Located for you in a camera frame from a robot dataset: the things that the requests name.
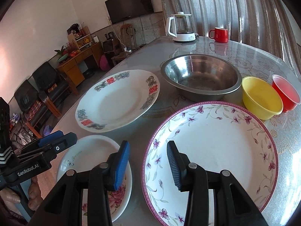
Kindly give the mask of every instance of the curtain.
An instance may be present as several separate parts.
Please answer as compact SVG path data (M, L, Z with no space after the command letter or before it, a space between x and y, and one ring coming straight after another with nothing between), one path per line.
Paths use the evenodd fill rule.
M162 8L164 19L179 11L191 13L193 29L201 36L215 27L227 28L230 40L282 58L300 77L300 55L281 0L162 0Z

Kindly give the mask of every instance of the round table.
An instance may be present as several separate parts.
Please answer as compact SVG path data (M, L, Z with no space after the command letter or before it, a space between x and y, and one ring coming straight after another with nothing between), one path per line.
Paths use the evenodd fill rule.
M118 144L128 140L131 146L130 164L133 188L127 208L115 223L123 226L160 225L149 210L142 193L141 164L145 148L158 126L172 113L192 104L178 94L160 74L160 67L170 58L190 53L203 53L222 58L237 67L243 77L251 75L268 83L272 75L278 74L290 81L301 95L301 83L285 62L263 50L229 41L216 43L208 37L199 37L195 42L177 43L169 37L160 37L133 53L114 67L104 77L129 69L153 72L160 81L160 94L156 103L143 116L125 127L102 133ZM243 106L242 91L226 95L223 101ZM62 117L54 128L64 134L76 133L78 139L92 135L79 127L75 111L80 100ZM272 226L285 225L301 200L301 107L288 113L274 116L264 122L275 141L279 157L279 175L274 194L263 211L267 223ZM45 197L55 185L58 164L63 152L52 161L52 169L39 175L42 196Z

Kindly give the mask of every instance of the metal pivot bolt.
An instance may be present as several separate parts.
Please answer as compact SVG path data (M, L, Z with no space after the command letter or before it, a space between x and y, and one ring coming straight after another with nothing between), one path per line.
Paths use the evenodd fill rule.
M223 171L222 171L222 174L223 174L224 176L230 176L230 172L229 172L228 170L223 170Z
M74 175L74 170L68 170L66 172L67 176L73 176Z
M192 163L188 164L188 167L191 168L191 169L196 169L197 168L197 164L195 164L195 163L192 162Z
M106 162L103 162L103 163L100 163L100 164L99 164L99 167L100 167L100 168L108 168L108 167L109 167L109 164L106 163Z

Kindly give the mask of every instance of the chair back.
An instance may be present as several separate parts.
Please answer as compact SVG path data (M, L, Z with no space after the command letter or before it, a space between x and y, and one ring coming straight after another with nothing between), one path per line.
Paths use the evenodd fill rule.
M124 24L120 27L121 41L126 47L132 50L137 50L137 43L135 37L135 29L131 24Z
M40 91L47 91L58 82L58 72L50 65L49 62L43 63L33 73L33 78Z
M28 113L30 108L38 99L38 91L25 80L21 86L15 91L14 97L20 107L20 110Z

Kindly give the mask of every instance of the white plate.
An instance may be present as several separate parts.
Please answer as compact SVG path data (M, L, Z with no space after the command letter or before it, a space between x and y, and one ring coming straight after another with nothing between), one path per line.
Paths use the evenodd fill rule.
M80 127L104 133L136 120L156 101L160 83L155 74L135 69L109 76L91 87L79 102Z
M278 156L264 124L246 109L225 102L188 106L169 117L151 138L143 157L143 194L162 225L183 225L188 192L175 186L166 154L174 140L179 152L205 170L229 170L262 211L278 177ZM214 222L209 193L209 222Z
M119 145L102 135L90 135L77 141L64 154L58 167L57 181L70 169L76 172L88 171L105 162L109 155L119 150ZM125 210L130 200L132 188L131 167L128 162L125 177L117 192L109 192L109 203L112 222ZM82 226L87 226L88 190L84 189L82 199Z

